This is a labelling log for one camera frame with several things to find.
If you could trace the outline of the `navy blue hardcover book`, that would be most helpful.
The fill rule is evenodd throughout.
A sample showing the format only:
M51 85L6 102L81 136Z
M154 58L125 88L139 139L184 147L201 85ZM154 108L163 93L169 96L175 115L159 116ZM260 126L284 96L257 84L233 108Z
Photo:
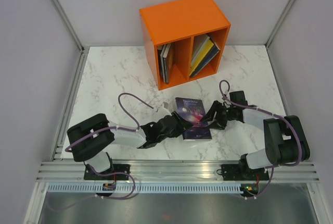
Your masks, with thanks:
M201 61L201 63L198 65L198 67L195 69L194 73L190 75L191 78L195 77L220 51L220 48L214 41L212 37L209 37L212 42L214 43L214 46L211 48L211 50L207 53L205 58Z

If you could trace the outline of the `dark green hardcover book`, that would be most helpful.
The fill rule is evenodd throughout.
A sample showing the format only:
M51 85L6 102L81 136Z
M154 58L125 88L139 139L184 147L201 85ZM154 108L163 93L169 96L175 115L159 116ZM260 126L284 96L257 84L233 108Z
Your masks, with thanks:
M158 46L157 51L158 51L160 77L161 77L162 81L164 82L165 81L164 64L163 64L163 58L160 58L160 53L161 53L162 47L163 47L163 45Z

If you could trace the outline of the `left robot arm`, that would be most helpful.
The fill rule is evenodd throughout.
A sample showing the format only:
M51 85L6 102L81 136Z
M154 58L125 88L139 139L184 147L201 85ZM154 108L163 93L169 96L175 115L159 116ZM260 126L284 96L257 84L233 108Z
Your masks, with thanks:
M105 114L96 114L67 131L70 145L65 152L71 153L75 162L83 162L90 171L107 180L114 173L111 157L104 151L107 146L149 149L165 139L179 137L192 126L176 112L137 128L117 125L109 121Z

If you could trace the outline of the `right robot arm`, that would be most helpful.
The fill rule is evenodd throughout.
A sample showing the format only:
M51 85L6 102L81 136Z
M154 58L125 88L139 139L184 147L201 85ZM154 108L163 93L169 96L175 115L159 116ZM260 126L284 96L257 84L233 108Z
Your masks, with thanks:
M238 162L238 173L250 179L257 169L277 166L296 166L310 158L310 148L298 116L278 116L249 105L244 91L231 92L228 103L214 101L201 119L209 122L209 128L225 130L229 121L252 125L264 133L264 148L243 154Z

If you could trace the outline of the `yellow paperback book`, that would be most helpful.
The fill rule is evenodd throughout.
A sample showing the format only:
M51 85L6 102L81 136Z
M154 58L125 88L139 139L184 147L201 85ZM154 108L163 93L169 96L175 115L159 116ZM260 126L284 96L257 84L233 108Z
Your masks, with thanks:
M197 57L195 58L195 62L191 67L190 75L192 75L195 71L195 69L198 67L198 65L201 63L201 61L205 58L207 53L211 50L211 48L214 46L214 43L209 38L207 39L207 42L203 46L203 49L198 53Z

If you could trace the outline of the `purple galaxy cover book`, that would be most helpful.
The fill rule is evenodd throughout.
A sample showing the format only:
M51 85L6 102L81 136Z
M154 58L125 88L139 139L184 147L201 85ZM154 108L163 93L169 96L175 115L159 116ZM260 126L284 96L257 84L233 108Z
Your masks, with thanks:
M200 99L176 97L177 113L193 126L186 130L182 136L184 141L209 141L212 139L207 122L201 122L206 115L203 102Z

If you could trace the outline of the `bright blue paperback book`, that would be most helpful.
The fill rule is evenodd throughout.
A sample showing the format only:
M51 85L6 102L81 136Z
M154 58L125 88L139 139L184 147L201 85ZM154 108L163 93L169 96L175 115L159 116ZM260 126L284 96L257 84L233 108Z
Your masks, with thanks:
M164 58L163 58L164 74L165 74L165 81L164 81L164 83L165 84L166 84L166 73L167 73L167 60L166 60L167 55L165 55Z

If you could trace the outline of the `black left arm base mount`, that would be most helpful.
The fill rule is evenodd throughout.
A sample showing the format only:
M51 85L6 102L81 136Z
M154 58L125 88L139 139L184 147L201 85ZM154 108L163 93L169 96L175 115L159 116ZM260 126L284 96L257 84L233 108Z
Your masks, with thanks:
M118 173L117 175L111 176L99 176L94 173L89 165L85 165L84 180L97 181L97 180L108 180L108 181L127 181L130 174L131 166L129 164L113 164L113 168L107 169L104 172L100 172L102 175L108 175L110 173Z

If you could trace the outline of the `pale green plastic file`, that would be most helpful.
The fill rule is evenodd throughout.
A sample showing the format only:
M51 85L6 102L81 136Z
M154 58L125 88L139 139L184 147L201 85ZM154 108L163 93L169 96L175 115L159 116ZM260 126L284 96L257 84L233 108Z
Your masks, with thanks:
M198 52L201 49L201 46L205 44L206 39L208 39L209 36L207 34L202 34L194 37L194 45L193 45L193 53L191 57L191 66L194 64L196 56Z

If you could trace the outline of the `light blue paperback book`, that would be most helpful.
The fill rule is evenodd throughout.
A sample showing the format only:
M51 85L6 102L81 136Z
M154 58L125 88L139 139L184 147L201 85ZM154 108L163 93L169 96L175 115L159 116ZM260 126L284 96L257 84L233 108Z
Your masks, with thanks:
M170 45L164 44L160 53L160 58L163 58L165 55L167 55L167 51L169 50Z

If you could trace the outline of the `black paperback book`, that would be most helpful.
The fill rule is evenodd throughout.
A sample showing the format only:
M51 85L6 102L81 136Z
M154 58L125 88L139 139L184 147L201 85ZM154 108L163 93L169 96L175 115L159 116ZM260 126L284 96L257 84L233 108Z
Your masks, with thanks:
M172 66L173 66L173 59L174 59L174 54L175 54L175 48L174 48L174 43L172 43L170 45L169 48L169 52L167 55L167 60L166 60L166 64L167 64L167 70L166 70L166 84L169 84L170 82L170 76L171 76L171 70L172 70Z

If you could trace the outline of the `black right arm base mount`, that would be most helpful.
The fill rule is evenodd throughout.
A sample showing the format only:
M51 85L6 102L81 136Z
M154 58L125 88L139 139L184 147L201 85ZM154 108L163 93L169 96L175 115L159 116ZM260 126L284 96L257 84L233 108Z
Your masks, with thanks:
M241 168L237 164L222 164L216 171L224 181L268 181L270 175L265 172L264 168L249 169Z

